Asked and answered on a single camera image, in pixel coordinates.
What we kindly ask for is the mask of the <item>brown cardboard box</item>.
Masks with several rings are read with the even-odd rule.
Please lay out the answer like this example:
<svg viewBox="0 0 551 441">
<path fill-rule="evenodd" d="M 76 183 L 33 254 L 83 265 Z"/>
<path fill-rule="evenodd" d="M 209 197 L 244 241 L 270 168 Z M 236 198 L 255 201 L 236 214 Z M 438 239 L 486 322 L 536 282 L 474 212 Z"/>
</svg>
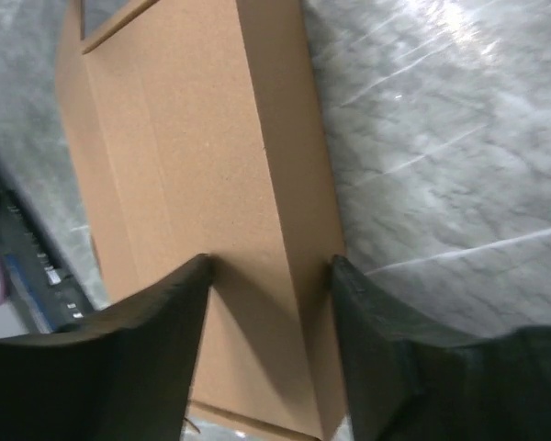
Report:
<svg viewBox="0 0 551 441">
<path fill-rule="evenodd" d="M 85 35 L 72 1 L 55 87 L 109 298 L 213 257 L 192 410 L 331 439 L 344 241 L 301 3 L 130 1 Z"/>
</svg>

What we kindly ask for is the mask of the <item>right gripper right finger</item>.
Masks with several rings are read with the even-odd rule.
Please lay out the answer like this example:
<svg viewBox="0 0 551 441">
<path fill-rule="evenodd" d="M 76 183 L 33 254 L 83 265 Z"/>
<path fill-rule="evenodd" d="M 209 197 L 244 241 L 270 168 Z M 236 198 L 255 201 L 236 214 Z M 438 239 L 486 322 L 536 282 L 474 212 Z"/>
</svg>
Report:
<svg viewBox="0 0 551 441">
<path fill-rule="evenodd" d="M 551 326 L 480 338 L 331 262 L 335 328 L 357 440 L 551 440 Z"/>
</svg>

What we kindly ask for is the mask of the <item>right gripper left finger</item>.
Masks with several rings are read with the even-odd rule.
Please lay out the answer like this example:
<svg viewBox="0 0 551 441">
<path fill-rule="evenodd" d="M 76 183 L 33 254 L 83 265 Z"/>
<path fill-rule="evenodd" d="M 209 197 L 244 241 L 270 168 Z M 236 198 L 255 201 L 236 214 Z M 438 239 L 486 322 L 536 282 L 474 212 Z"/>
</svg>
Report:
<svg viewBox="0 0 551 441">
<path fill-rule="evenodd" d="M 179 439 L 212 283 L 199 254 L 59 332 L 0 339 L 0 440 Z"/>
</svg>

